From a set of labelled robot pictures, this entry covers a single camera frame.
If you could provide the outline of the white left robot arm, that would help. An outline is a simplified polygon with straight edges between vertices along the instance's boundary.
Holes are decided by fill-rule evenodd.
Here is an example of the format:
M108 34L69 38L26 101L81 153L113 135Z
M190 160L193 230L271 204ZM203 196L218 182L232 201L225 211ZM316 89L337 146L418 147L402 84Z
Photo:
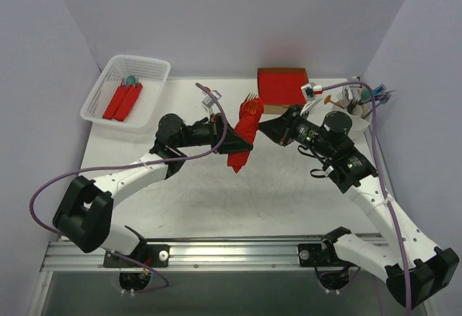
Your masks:
M74 178L53 217L56 229L84 253L98 248L120 253L129 266L146 258L143 239L133 229L112 224L113 209L143 188L176 174L188 160L182 147L210 146L218 154L249 152L253 146L226 126L221 114L187 125L176 114L164 115L154 146L126 169L88 179Z

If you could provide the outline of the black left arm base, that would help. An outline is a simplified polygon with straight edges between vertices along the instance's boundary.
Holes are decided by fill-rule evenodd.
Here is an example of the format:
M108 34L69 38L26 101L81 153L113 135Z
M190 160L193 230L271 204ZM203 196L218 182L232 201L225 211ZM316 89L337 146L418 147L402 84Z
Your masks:
M103 267L118 269L119 286L135 295L169 287L170 282L159 272L160 268L168 267L169 259L169 245L145 244L124 258L120 253L106 251Z

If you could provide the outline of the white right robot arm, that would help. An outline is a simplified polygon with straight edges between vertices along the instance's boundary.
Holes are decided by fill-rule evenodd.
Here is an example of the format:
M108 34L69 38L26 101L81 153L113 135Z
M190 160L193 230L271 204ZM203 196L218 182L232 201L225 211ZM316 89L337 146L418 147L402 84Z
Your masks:
M380 184L370 160L349 138L351 118L331 111L317 126L298 107L260 123L259 130L280 146L297 142L323 165L327 177L371 221L387 243L376 247L345 227L322 237L320 255L329 265L349 262L385 282L394 299L414 309L444 289L460 262L451 248L442 249L409 218Z

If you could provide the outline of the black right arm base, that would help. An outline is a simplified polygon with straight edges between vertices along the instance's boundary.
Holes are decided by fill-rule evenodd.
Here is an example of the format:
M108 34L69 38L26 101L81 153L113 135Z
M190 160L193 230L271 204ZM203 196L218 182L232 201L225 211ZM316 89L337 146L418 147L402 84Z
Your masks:
M340 295L359 276L361 268L345 261L331 262L320 243L297 246L299 266L313 268L321 288L327 294Z

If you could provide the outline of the red paper napkin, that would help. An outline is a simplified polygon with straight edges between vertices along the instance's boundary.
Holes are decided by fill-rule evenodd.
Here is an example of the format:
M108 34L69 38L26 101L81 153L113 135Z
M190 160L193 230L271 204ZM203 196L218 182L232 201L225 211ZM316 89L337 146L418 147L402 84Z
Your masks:
M264 105L263 110L261 110L259 113L255 115L244 113L241 110L241 106L239 110L239 121L237 122L237 125L235 127L235 133L238 136L244 138L247 142L253 144L256 138L256 132L259 127L259 121L264 112ZM241 170L241 168L246 165L249 156L250 152L230 154L227 158L227 166L231 167L235 173L238 173Z

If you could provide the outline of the white plastic basket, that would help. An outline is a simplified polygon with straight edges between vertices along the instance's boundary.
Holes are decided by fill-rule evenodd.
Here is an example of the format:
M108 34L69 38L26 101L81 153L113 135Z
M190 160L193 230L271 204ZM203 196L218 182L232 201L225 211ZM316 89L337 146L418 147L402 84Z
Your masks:
M157 58L112 57L85 100L81 118L118 131L146 131L170 68Z

